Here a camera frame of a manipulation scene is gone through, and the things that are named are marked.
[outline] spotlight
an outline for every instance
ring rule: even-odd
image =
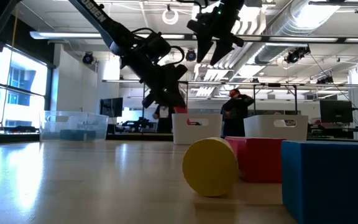
[[[324,78],[319,78],[316,84],[327,84],[327,83],[334,83],[334,78],[332,76],[327,76]]]
[[[297,47],[294,51],[288,52],[287,57],[284,59],[286,63],[297,63],[297,61],[301,60],[305,57],[305,55],[310,54],[310,48],[307,47]]]
[[[86,65],[92,65],[94,62],[93,52],[85,53],[85,56],[82,58],[82,62]]]
[[[197,54],[193,49],[189,49],[186,54],[186,60],[188,62],[194,62],[197,59]]]
[[[171,19],[167,18],[167,13],[168,12],[173,12],[173,17]],[[179,20],[179,13],[178,13],[177,10],[171,9],[171,6],[168,5],[167,9],[162,13],[162,20],[164,21],[164,23],[166,23],[168,25],[174,25]]]

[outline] label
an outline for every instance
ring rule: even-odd
[[[103,13],[98,9],[98,7],[95,6],[95,3],[90,0],[81,0],[81,2],[84,4],[86,8],[89,9],[89,11],[96,17],[99,22],[105,21],[107,18],[103,15]]]

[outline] clear plastic bin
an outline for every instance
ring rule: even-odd
[[[40,140],[105,140],[108,119],[94,113],[44,111],[40,113]]]

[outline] computer monitor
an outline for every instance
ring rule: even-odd
[[[100,100],[100,114],[109,116],[110,118],[121,117],[123,101],[123,98]]]
[[[353,122],[352,102],[321,100],[320,115],[322,123],[351,123]]]

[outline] red block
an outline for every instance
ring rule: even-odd
[[[281,183],[281,143],[284,139],[226,137],[239,164],[240,176],[250,183]]]

